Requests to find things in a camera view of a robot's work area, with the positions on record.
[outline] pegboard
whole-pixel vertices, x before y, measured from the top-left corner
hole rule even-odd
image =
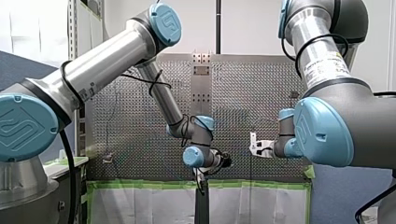
[[[295,104],[292,91],[303,93],[293,63],[277,56],[210,57],[211,83],[207,77],[197,81],[193,55],[165,54],[158,62],[184,114],[196,114],[196,85],[210,85],[204,89],[211,100],[205,106],[216,121],[213,146],[233,158],[233,166],[214,177],[307,181],[303,160],[252,158],[248,151],[249,132],[255,130],[258,139],[275,139],[278,111]],[[135,69],[130,72],[140,77]],[[165,133],[165,120],[147,84],[119,77],[93,97],[86,120],[89,179],[191,180],[191,170],[182,162],[181,140]],[[104,162],[109,155],[112,161]]]

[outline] label sticker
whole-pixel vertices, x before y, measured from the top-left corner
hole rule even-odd
[[[329,52],[326,57],[313,61],[304,68],[308,88],[339,77],[350,77],[349,69],[339,52]]]

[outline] black stand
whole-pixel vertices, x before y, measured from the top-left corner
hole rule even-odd
[[[201,181],[201,191],[195,190],[194,224],[209,224],[209,185],[207,180]]]

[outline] black rod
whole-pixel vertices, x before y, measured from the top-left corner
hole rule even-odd
[[[216,54],[221,54],[221,0],[216,0]]]
[[[194,224],[209,224],[209,185],[201,181],[201,189],[195,191]]]

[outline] light blue joint cap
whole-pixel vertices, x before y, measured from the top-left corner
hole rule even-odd
[[[286,16],[289,10],[290,0],[283,0],[282,8],[280,9],[279,17],[279,30],[277,32],[277,37],[279,39],[285,38],[285,26],[286,26]]]
[[[58,133],[58,119],[39,99],[0,95],[0,161],[24,161],[46,150]]]
[[[285,156],[289,158],[301,158],[304,156],[303,152],[298,148],[297,140],[291,138],[285,145]]]
[[[279,120],[288,119],[294,116],[294,109],[288,108],[279,111]]]
[[[213,131],[215,129],[215,121],[212,118],[208,116],[196,116],[196,118],[198,118],[199,120],[196,119],[195,124],[198,124],[200,127],[205,128],[206,125],[206,127],[210,131]]]
[[[199,168],[204,165],[204,154],[198,147],[187,147],[183,153],[184,164]]]
[[[168,5],[163,3],[151,5],[149,22],[154,33],[167,47],[174,46],[180,40],[180,19]]]
[[[331,105],[319,98],[305,98],[295,107],[293,123],[298,148],[310,161],[335,167],[352,163],[352,136]]]

